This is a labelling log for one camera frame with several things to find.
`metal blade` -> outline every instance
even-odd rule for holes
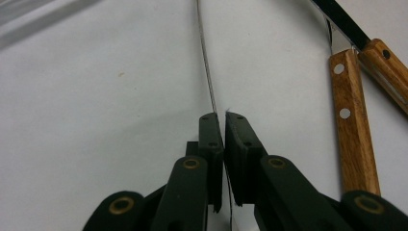
[[[352,48],[350,41],[342,34],[336,25],[331,23],[329,20],[326,20],[327,30],[330,37],[330,48],[332,55],[345,51]]]
[[[334,0],[311,0],[320,11],[333,22],[339,31],[362,51],[370,38],[360,29],[353,19]]]
[[[204,65],[205,65],[205,71],[207,74],[207,82],[208,82],[208,89],[210,91],[211,104],[213,106],[213,112],[217,113],[216,98],[214,97],[213,83],[211,81],[210,66],[208,64],[208,58],[207,58],[207,49],[205,47],[204,29],[203,29],[203,22],[201,18],[200,0],[197,0],[197,14],[198,14],[198,27],[200,29],[201,48],[203,51]]]

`white table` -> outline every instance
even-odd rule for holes
[[[166,183],[211,111],[194,0],[55,0],[0,25],[0,229],[81,230],[108,195]],[[408,64],[405,0],[339,0]],[[203,1],[221,128],[341,195],[322,16],[307,0]],[[363,74],[382,195],[408,213],[408,120]],[[228,230],[227,191],[208,230]],[[239,230],[257,230],[252,207]]]

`wood grain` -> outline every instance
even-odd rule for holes
[[[373,39],[359,54],[371,76],[408,115],[408,69],[380,39]]]
[[[363,190],[380,195],[356,54],[345,50],[331,56],[329,63],[344,192]]]

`black blade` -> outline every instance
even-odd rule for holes
[[[340,31],[357,47],[363,50],[369,37],[360,29],[353,19],[343,10],[343,8],[334,0],[311,0],[321,12],[332,21]]]

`knife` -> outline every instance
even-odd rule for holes
[[[408,115],[408,69],[381,40],[363,32],[335,0],[311,0],[359,51],[360,62]]]
[[[327,27],[332,51],[329,66],[343,191],[363,190],[380,195],[357,55],[350,42],[329,20]]]

